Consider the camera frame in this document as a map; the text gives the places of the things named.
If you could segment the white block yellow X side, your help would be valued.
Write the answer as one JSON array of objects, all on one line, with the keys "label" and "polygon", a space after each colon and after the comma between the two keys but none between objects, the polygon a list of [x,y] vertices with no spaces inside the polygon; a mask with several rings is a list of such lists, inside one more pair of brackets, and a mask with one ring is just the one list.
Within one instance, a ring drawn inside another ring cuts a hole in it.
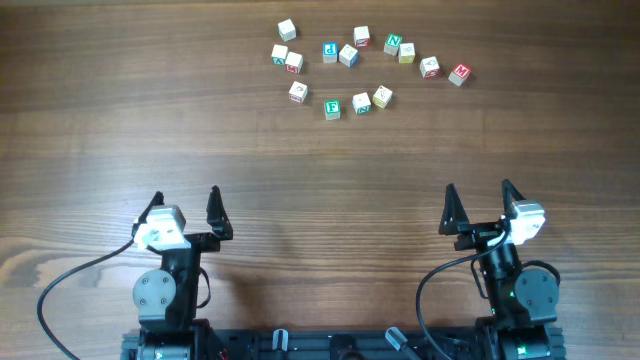
[{"label": "white block yellow X side", "polygon": [[391,98],[393,96],[393,91],[389,88],[380,85],[378,89],[375,91],[372,101],[373,103],[381,109],[385,109],[389,104]]}]

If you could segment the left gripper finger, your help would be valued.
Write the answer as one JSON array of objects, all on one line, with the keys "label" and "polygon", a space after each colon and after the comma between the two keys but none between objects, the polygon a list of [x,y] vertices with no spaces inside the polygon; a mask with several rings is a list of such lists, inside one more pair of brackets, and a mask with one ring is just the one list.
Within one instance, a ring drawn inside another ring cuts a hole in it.
[{"label": "left gripper finger", "polygon": [[221,241],[232,240],[233,227],[224,208],[220,188],[217,185],[211,188],[206,213],[207,224],[215,236]]},{"label": "left gripper finger", "polygon": [[149,202],[148,206],[145,210],[134,220],[132,225],[131,234],[135,235],[142,224],[146,224],[146,218],[154,206],[160,206],[164,204],[164,194],[160,191],[157,191]]}]

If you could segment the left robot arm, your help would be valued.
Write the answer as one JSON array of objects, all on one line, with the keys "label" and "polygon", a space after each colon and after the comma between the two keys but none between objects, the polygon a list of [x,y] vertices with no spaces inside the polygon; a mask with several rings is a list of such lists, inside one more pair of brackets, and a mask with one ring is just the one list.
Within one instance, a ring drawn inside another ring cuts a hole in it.
[{"label": "left robot arm", "polygon": [[157,253],[161,265],[139,277],[133,287],[139,334],[122,342],[123,359],[226,359],[228,351],[210,323],[196,312],[209,301],[198,300],[199,279],[208,277],[201,255],[218,252],[233,238],[220,189],[211,189],[206,207],[208,232],[186,234],[185,217],[158,192],[136,219],[133,241]]}]

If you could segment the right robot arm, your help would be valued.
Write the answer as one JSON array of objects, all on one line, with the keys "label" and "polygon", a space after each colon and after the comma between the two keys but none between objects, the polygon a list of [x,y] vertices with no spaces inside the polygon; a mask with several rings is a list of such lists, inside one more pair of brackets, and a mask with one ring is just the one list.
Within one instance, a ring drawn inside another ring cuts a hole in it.
[{"label": "right robot arm", "polygon": [[494,222],[473,224],[453,184],[446,187],[439,233],[455,235],[457,251],[473,250],[472,274],[492,309],[476,321],[486,359],[564,359],[566,348],[557,320],[560,275],[550,264],[522,262],[517,247],[533,239],[545,222],[545,210],[527,200],[507,179],[502,181],[504,214]]}]

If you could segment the white block red picture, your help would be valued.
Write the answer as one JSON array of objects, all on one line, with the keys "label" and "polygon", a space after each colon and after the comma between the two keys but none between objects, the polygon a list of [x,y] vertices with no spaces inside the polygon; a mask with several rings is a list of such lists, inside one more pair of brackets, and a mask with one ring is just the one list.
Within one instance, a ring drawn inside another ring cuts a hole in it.
[{"label": "white block red picture", "polygon": [[304,102],[307,94],[308,86],[298,81],[292,83],[288,92],[289,99],[299,104]]}]

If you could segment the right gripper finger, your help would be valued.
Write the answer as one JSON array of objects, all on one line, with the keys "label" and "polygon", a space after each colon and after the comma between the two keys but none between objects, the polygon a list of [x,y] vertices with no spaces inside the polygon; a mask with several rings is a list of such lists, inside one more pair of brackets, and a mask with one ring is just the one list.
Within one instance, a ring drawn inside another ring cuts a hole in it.
[{"label": "right gripper finger", "polygon": [[470,222],[453,183],[446,186],[445,205],[438,228],[440,235],[458,235],[470,230]]},{"label": "right gripper finger", "polygon": [[502,199],[504,205],[505,215],[514,215],[516,207],[521,201],[525,201],[526,198],[517,190],[513,183],[509,179],[504,179],[501,182]]}]

